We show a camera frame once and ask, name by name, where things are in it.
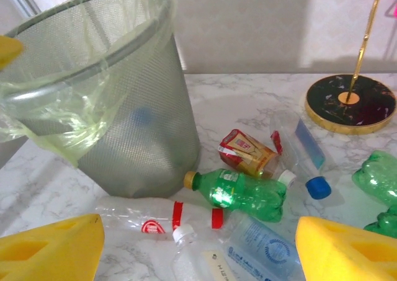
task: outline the marble table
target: marble table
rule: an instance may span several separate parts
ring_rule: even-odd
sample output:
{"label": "marble table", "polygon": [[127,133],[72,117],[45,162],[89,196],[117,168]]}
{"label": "marble table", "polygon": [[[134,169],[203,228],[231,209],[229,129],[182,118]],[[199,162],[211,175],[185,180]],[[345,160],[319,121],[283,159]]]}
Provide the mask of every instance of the marble table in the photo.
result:
{"label": "marble table", "polygon": [[[351,181],[352,173],[375,149],[397,156],[397,117],[379,132],[346,136],[316,126],[304,113],[305,92],[324,74],[198,74],[187,75],[187,85],[202,144],[199,171],[225,166],[216,147],[233,128],[272,146],[269,120],[277,109],[301,114],[312,134],[326,150],[331,166],[325,176],[332,195],[311,199],[303,186],[288,192],[282,221],[269,226],[293,241],[300,216],[321,216],[352,226],[375,221],[386,207],[365,195]],[[368,74],[394,92],[397,74]],[[30,140],[0,170],[0,236],[17,233],[71,216],[92,212],[106,193],[66,161],[38,148]],[[200,194],[182,189],[172,197],[207,205]],[[96,281],[170,281],[171,241],[107,233]]]}

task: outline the white bottle cap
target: white bottle cap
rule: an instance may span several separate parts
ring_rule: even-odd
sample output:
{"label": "white bottle cap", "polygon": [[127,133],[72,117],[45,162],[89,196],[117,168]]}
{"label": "white bottle cap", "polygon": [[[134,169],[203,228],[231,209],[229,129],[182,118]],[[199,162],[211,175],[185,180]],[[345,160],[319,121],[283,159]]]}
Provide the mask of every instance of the white bottle cap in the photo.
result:
{"label": "white bottle cap", "polygon": [[194,233],[193,227],[190,224],[182,224],[172,233],[175,243],[178,243],[187,234]]}
{"label": "white bottle cap", "polygon": [[287,188],[290,188],[296,180],[297,180],[297,176],[292,171],[289,171],[288,169],[284,170],[283,173],[279,177],[279,182],[286,185]]}

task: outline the gold pole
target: gold pole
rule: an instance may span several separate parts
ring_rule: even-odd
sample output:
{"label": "gold pole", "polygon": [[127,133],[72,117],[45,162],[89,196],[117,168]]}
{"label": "gold pole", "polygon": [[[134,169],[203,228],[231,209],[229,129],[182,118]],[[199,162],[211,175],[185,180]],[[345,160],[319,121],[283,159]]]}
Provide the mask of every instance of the gold pole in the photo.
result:
{"label": "gold pole", "polygon": [[359,77],[359,72],[360,72],[361,64],[362,64],[362,58],[364,56],[365,49],[367,47],[368,39],[370,38],[373,19],[375,18],[375,13],[377,11],[378,3],[379,3],[379,0],[374,0],[373,5],[372,5],[370,17],[369,17],[368,23],[367,23],[367,28],[365,29],[364,39],[362,41],[362,45],[360,48],[359,57],[357,58],[357,64],[355,66],[354,75],[352,77],[352,82],[350,83],[349,93],[346,98],[346,104],[349,103],[350,95],[352,94],[355,81]]}

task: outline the gray wire mesh bin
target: gray wire mesh bin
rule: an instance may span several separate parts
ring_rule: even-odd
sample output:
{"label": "gray wire mesh bin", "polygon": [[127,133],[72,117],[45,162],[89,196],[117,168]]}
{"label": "gray wire mesh bin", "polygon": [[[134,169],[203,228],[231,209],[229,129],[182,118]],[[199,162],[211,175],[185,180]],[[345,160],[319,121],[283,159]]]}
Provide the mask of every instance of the gray wire mesh bin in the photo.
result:
{"label": "gray wire mesh bin", "polygon": [[27,135],[110,195],[168,197],[200,143],[172,35],[173,0],[73,0],[8,34],[2,141]]}

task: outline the plastic bottle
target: plastic bottle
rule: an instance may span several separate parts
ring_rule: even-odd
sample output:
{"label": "plastic bottle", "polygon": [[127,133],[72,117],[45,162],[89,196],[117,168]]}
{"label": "plastic bottle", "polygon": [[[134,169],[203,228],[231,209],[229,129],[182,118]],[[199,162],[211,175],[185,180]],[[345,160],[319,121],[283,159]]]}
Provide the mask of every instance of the plastic bottle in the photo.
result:
{"label": "plastic bottle", "polygon": [[177,281],[236,281],[218,242],[199,241],[188,224],[178,227],[172,236],[178,248],[172,262]]}
{"label": "plastic bottle", "polygon": [[216,207],[239,209],[262,221],[281,220],[287,188],[280,182],[218,169],[207,174],[190,171],[185,175],[184,185],[200,191]]}
{"label": "plastic bottle", "polygon": [[287,188],[295,182],[296,175],[286,169],[280,155],[238,129],[222,140],[218,151],[222,161],[237,171],[258,179],[277,180]]}
{"label": "plastic bottle", "polygon": [[270,120],[271,139],[284,165],[303,181],[313,199],[331,194],[331,187],[320,174],[325,155],[295,112],[276,112]]}
{"label": "plastic bottle", "polygon": [[233,212],[220,241],[226,256],[258,281],[305,280],[296,247],[253,217]]}
{"label": "plastic bottle", "polygon": [[397,239],[397,205],[377,216],[378,221],[364,227],[365,230]]}
{"label": "plastic bottle", "polygon": [[375,150],[353,174],[353,182],[387,206],[397,205],[397,158]]}
{"label": "plastic bottle", "polygon": [[106,228],[142,233],[172,233],[182,223],[195,228],[221,228],[223,210],[174,202],[165,198],[102,197],[97,201],[98,213]]}

